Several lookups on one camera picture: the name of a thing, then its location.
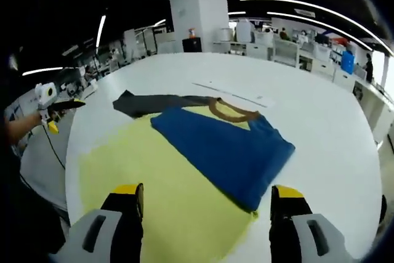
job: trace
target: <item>person's arm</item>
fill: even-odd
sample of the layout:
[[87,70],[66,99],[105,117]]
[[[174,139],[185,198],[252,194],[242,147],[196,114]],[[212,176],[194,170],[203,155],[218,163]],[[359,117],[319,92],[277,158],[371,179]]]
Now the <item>person's arm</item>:
[[6,120],[6,129],[10,144],[17,144],[28,132],[40,124],[41,115],[38,111],[18,120]]

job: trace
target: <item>yellow cloth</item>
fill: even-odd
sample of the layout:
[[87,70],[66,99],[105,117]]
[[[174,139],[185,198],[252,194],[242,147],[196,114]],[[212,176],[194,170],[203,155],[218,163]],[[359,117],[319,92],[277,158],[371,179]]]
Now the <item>yellow cloth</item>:
[[[189,111],[215,119],[208,107]],[[240,116],[227,106],[217,109]],[[225,257],[252,216],[218,191],[150,125],[148,115],[123,127],[107,145],[80,159],[85,213],[117,186],[144,184],[141,262],[203,263]],[[247,123],[234,123],[249,129]]]

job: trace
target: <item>white table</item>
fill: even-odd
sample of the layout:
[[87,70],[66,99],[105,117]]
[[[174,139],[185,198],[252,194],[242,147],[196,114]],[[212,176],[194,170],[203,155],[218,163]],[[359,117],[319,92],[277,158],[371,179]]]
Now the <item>white table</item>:
[[[193,83],[219,84],[250,99],[268,97],[268,108]],[[78,157],[106,142],[132,120],[112,101],[126,89],[135,94],[221,96],[241,108],[258,110],[295,153],[273,181],[302,192],[315,213],[344,235],[353,257],[371,247],[379,223],[382,186],[379,159],[368,122],[354,96],[333,83],[274,62],[224,54],[156,55],[98,81],[98,91],[77,110],[66,156],[66,199],[71,223],[82,215]],[[271,193],[259,218],[226,262],[269,262]]]

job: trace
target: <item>folded blue shirt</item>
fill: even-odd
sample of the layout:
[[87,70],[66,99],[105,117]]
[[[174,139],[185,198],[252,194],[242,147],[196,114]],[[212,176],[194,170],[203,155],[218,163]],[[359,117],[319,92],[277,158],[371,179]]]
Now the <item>folded blue shirt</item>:
[[248,124],[250,131],[181,108],[151,119],[152,127],[219,190],[255,211],[295,147],[262,115]]

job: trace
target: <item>round white table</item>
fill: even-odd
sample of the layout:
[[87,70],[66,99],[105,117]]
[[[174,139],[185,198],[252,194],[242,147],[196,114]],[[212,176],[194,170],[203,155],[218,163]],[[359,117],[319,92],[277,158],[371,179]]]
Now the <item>round white table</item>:
[[[250,101],[196,83],[232,90]],[[369,251],[379,223],[382,185],[376,145],[356,99],[302,70],[225,54],[156,55],[98,81],[98,90],[75,114],[68,142],[66,200],[72,224],[83,213],[78,158],[132,121],[112,106],[126,89],[137,95],[209,95],[259,111],[295,145],[295,153],[273,184],[302,192],[312,211],[323,214],[342,232],[353,257]],[[253,100],[265,102],[266,107]],[[225,262],[270,262],[270,203],[267,190],[258,220]]]

